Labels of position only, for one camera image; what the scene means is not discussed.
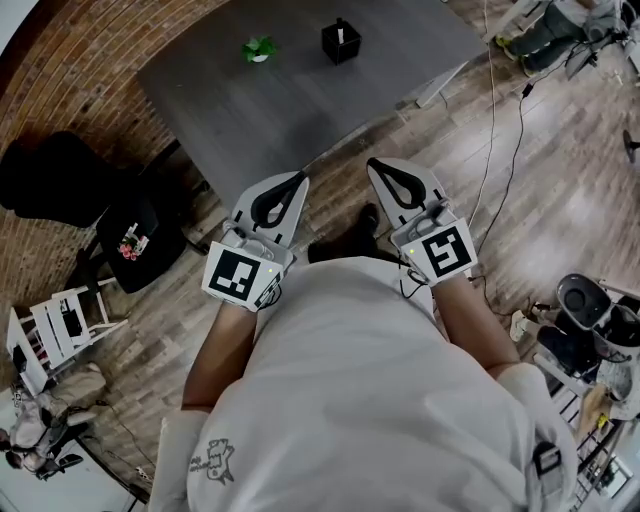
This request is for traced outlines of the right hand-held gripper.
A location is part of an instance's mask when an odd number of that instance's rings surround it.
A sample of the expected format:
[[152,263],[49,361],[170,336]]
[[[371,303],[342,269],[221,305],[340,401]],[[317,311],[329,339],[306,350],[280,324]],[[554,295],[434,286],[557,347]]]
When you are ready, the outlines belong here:
[[[444,189],[435,175],[412,161],[392,157],[371,157],[366,168],[396,229],[390,241],[409,267],[429,285],[469,273],[477,264],[469,226],[442,199]],[[431,201],[437,202],[423,212]]]

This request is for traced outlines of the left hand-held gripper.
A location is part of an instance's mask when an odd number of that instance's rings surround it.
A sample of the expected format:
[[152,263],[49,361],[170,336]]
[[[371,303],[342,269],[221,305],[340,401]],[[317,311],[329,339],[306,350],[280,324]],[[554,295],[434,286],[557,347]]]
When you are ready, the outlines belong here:
[[231,214],[236,224],[224,224],[222,239],[211,243],[204,292],[250,312],[279,300],[281,282],[295,262],[293,252],[284,247],[294,237],[309,184],[303,171],[281,173],[241,194]]

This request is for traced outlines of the black cube holder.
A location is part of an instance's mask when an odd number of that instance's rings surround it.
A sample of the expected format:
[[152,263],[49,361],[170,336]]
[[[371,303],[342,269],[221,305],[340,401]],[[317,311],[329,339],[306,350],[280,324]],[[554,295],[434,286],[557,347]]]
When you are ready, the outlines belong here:
[[345,43],[343,45],[338,45],[336,22],[321,30],[322,50],[334,65],[341,65],[355,58],[361,46],[362,37],[359,32],[346,20],[344,23]]

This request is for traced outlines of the person's right forearm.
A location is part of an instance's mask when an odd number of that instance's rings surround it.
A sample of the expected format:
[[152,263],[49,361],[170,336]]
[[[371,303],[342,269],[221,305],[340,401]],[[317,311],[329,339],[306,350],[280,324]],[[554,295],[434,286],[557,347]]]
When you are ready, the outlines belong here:
[[514,342],[464,275],[436,284],[432,295],[449,341],[494,379],[520,362]]

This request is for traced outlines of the person's left forearm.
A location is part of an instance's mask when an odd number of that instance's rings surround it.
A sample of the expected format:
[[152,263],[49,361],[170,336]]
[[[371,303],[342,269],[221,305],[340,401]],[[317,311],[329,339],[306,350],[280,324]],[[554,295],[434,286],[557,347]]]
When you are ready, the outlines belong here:
[[210,413],[239,380],[253,351],[258,315],[223,303],[188,373],[181,409]]

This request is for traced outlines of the person's black shoe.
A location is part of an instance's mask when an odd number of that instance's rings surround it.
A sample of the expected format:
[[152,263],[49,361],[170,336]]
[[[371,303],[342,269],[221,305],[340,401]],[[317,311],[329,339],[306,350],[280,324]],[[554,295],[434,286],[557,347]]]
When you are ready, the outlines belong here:
[[377,206],[367,203],[344,233],[329,241],[312,243],[307,250],[308,261],[313,264],[341,258],[372,257],[377,251],[375,233],[378,226]]

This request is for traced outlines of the white table leg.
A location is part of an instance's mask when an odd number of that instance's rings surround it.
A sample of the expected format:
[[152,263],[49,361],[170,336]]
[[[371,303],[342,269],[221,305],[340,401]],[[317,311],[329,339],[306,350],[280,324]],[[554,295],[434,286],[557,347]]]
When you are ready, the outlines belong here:
[[433,79],[423,92],[419,94],[415,100],[415,104],[419,108],[424,108],[432,99],[439,95],[441,90],[453,79],[459,72],[468,64],[467,61],[461,63],[459,66],[447,70],[443,74]]

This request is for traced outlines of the small green potted plant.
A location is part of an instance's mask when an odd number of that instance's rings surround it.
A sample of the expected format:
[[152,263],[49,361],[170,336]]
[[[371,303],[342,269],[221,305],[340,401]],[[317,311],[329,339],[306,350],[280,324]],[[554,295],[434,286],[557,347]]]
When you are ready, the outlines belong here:
[[262,63],[277,52],[271,36],[251,38],[242,45],[242,54],[247,62]]

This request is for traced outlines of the grey round bin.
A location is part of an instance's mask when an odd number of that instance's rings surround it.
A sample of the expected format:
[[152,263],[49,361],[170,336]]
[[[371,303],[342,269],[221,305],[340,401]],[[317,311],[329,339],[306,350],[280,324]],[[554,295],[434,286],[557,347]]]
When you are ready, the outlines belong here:
[[600,324],[613,306],[598,283],[579,273],[564,276],[557,285],[556,295],[563,311],[583,330],[592,330]]

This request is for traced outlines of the person's white t-shirt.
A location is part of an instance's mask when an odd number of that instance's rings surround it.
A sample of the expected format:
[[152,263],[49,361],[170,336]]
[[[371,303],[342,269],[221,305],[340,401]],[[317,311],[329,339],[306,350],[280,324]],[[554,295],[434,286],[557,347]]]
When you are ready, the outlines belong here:
[[[148,512],[567,512],[577,450],[542,372],[494,379],[434,286],[399,284],[367,257],[293,269],[243,376],[164,419]],[[542,478],[540,441],[562,455]]]

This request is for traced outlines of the black office chair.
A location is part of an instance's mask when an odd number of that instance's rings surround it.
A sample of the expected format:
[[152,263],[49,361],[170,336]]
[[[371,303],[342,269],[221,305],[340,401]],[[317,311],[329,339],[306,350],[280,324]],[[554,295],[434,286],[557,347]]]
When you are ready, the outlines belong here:
[[88,228],[137,174],[137,166],[108,163],[68,131],[35,149],[14,140],[0,159],[0,206],[20,218]]

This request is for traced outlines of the white small rack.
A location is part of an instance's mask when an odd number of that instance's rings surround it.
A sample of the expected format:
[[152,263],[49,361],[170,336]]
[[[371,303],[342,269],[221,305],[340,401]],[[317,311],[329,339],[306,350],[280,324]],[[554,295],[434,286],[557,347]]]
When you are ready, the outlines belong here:
[[[99,280],[94,293],[88,286],[55,293],[30,307],[26,316],[10,310],[6,350],[31,396],[43,392],[82,351],[128,323],[126,319],[110,319],[103,301],[102,288],[115,281],[114,277]],[[99,312],[94,324],[87,322],[81,304],[81,298],[90,295],[95,297]]]

